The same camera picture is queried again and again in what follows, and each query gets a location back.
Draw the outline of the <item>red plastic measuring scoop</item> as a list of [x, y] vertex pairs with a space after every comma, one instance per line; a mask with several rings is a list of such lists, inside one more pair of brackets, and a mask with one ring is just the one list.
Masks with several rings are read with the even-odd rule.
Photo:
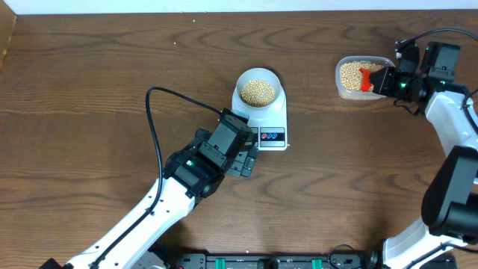
[[370, 75], [372, 72], [364, 67], [361, 67], [359, 71], [362, 74], [362, 83], [360, 89], [362, 92], [368, 92], [372, 88], [372, 84], [370, 82]]

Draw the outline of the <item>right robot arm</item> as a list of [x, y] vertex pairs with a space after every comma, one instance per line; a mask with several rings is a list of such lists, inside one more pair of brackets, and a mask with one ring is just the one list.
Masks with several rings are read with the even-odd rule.
[[399, 64], [370, 75], [373, 91], [414, 102], [436, 131], [446, 158], [421, 203], [421, 216], [382, 245], [382, 268], [420, 268], [477, 244], [477, 115], [473, 92], [455, 83], [460, 48], [430, 42], [422, 55], [413, 39], [396, 44]]

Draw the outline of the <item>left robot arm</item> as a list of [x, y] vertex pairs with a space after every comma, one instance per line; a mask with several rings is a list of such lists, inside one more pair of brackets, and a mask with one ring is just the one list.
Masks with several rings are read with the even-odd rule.
[[225, 175], [250, 175], [256, 156], [256, 128], [219, 124], [214, 132], [196, 131], [194, 139], [167, 160], [146, 196], [106, 235], [62, 265], [50, 258], [46, 268], [132, 268], [175, 223], [212, 195]]

